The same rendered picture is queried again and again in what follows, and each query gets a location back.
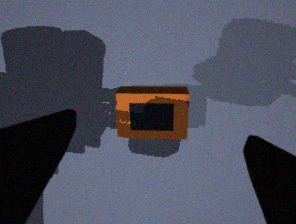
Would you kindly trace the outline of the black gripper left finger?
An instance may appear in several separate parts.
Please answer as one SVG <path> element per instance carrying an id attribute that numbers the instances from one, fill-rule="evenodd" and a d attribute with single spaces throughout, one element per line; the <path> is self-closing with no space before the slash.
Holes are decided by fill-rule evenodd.
<path id="1" fill-rule="evenodd" d="M 25 224 L 64 157 L 76 111 L 0 128 L 0 224 Z"/>

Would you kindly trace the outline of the orange block with dark square face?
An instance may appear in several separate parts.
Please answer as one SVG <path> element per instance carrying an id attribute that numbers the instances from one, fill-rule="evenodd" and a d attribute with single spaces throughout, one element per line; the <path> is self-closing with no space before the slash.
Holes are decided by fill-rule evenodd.
<path id="1" fill-rule="evenodd" d="M 187 87 L 121 86 L 114 95 L 118 138 L 187 140 Z"/>

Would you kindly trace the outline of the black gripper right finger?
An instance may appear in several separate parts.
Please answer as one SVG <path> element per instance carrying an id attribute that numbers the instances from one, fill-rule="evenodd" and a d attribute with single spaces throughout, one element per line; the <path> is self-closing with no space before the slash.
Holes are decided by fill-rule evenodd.
<path id="1" fill-rule="evenodd" d="M 296 156 L 248 135 L 244 159 L 267 224 L 296 224 Z"/>

